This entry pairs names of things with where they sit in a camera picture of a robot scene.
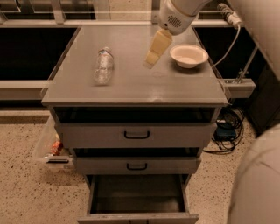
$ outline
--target drawer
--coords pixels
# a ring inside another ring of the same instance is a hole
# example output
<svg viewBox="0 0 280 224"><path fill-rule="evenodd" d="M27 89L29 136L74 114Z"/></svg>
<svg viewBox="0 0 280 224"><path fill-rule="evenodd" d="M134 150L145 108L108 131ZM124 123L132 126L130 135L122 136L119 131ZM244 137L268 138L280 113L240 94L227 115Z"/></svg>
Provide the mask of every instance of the drawer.
<svg viewBox="0 0 280 224"><path fill-rule="evenodd" d="M74 149L77 172L91 174L195 173L200 158L196 148Z"/></svg>
<svg viewBox="0 0 280 224"><path fill-rule="evenodd" d="M67 148L205 147L215 123L63 123L56 126Z"/></svg>
<svg viewBox="0 0 280 224"><path fill-rule="evenodd" d="M74 165L69 149L63 148L59 156L54 156L51 153L51 148L57 140L58 135L54 128L54 120L50 116L35 145L32 158L44 163L48 168L73 169Z"/></svg>
<svg viewBox="0 0 280 224"><path fill-rule="evenodd" d="M80 224L193 224L179 175L93 176Z"/></svg>

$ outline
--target cable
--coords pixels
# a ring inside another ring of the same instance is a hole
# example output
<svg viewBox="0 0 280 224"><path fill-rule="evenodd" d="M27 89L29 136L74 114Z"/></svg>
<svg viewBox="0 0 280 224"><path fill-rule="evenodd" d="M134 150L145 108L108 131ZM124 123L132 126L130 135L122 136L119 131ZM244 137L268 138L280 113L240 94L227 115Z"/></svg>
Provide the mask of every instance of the cable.
<svg viewBox="0 0 280 224"><path fill-rule="evenodd" d="M236 136L231 136L230 138L222 138L218 136L217 132L212 137L212 141L216 143L219 147L219 150L203 150L207 153L212 154L228 154L231 153L235 147L242 140L244 133L243 120L245 115L242 110L238 108L223 108L220 112L220 120L217 120L217 126L221 130L234 130Z"/></svg>
<svg viewBox="0 0 280 224"><path fill-rule="evenodd" d="M236 40L237 40L238 37L239 37L240 31L241 31L241 26L238 24L238 25L237 25L237 33L236 33L236 35L235 35L235 38L234 38L233 43L232 43L231 46L228 48L226 54L225 54L218 62L216 62L216 64L214 64L214 65L212 66L212 68L214 68L214 67L216 67L217 65L219 65L219 64L228 56L229 52L231 51L231 49L233 48L233 46L234 46Z"/></svg>

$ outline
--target cable connector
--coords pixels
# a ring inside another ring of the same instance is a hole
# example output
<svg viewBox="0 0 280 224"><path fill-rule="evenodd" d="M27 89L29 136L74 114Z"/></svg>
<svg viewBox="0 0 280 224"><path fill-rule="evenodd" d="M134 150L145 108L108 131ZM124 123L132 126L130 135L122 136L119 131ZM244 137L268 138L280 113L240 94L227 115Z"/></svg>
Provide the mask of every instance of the cable connector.
<svg viewBox="0 0 280 224"><path fill-rule="evenodd" d="M217 9L221 12L223 18L235 29L238 29L238 26L242 24L242 21L237 13L230 9L226 4L219 3Z"/></svg>

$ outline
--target speckled floor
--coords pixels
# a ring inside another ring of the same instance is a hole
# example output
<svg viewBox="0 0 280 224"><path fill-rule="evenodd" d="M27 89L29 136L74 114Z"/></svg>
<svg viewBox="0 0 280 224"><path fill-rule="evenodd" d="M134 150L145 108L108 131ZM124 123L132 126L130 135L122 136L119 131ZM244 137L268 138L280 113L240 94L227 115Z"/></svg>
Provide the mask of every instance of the speckled floor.
<svg viewBox="0 0 280 224"><path fill-rule="evenodd" d="M47 121L47 111L0 111L0 223L69 224L87 212L89 190L75 171L50 171L32 159ZM226 223L235 172L255 140L245 121L241 144L229 155L202 154L187 187L190 212L197 224ZM209 150L217 147L211 143Z"/></svg>

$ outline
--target cabinet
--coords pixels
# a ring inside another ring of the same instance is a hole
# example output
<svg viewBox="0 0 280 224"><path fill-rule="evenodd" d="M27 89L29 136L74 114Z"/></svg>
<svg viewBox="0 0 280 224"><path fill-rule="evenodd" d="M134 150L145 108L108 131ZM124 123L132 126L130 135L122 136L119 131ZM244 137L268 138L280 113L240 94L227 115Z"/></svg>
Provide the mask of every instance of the cabinet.
<svg viewBox="0 0 280 224"><path fill-rule="evenodd" d="M168 52L143 60L158 27L81 27L42 103L91 196L79 223L190 223L186 185L228 101L210 65L176 65ZM199 42L189 28L177 44ZM114 54L113 78L96 86L98 50Z"/></svg>

